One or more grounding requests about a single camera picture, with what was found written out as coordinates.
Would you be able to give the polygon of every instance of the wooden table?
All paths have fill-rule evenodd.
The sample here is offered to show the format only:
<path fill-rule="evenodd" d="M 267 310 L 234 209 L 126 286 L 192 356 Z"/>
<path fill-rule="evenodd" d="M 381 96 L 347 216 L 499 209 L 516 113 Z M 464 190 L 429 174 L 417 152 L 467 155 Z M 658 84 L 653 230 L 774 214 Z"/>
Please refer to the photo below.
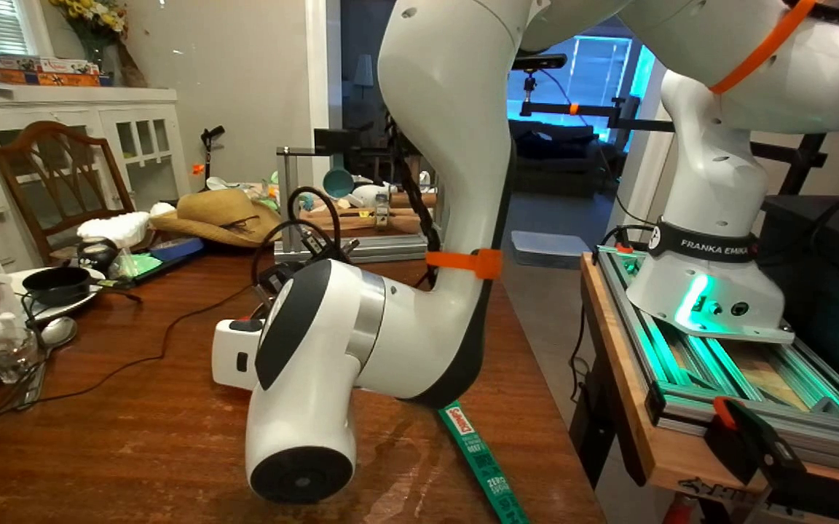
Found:
<path fill-rule="evenodd" d="M 604 281 L 594 256 L 581 259 L 582 294 L 588 310 L 588 327 L 594 334 L 598 365 L 588 379 L 591 393 L 582 395 L 581 413 L 570 426 L 570 439 L 581 448 L 588 481 L 607 461 L 613 436 L 620 439 L 624 462 L 636 484 L 658 486 L 671 492 L 688 492 L 731 506 L 749 506 L 768 490 L 758 474 L 744 486 L 696 433 L 656 429 L 646 410 L 650 384 L 640 365 L 631 356 L 631 340 L 617 314 L 615 297 Z M 839 470 L 808 462 L 811 474 L 839 481 Z"/>
<path fill-rule="evenodd" d="M 215 320 L 254 310 L 248 256 L 192 259 L 138 294 L 93 301 L 47 374 L 53 401 L 0 420 L 0 522 L 492 522 L 436 417 L 371 393 L 352 401 L 356 481 L 318 506 L 263 502 L 241 465 L 248 393 L 209 379 Z M 500 286 L 464 409 L 534 522 L 604 522 Z"/>

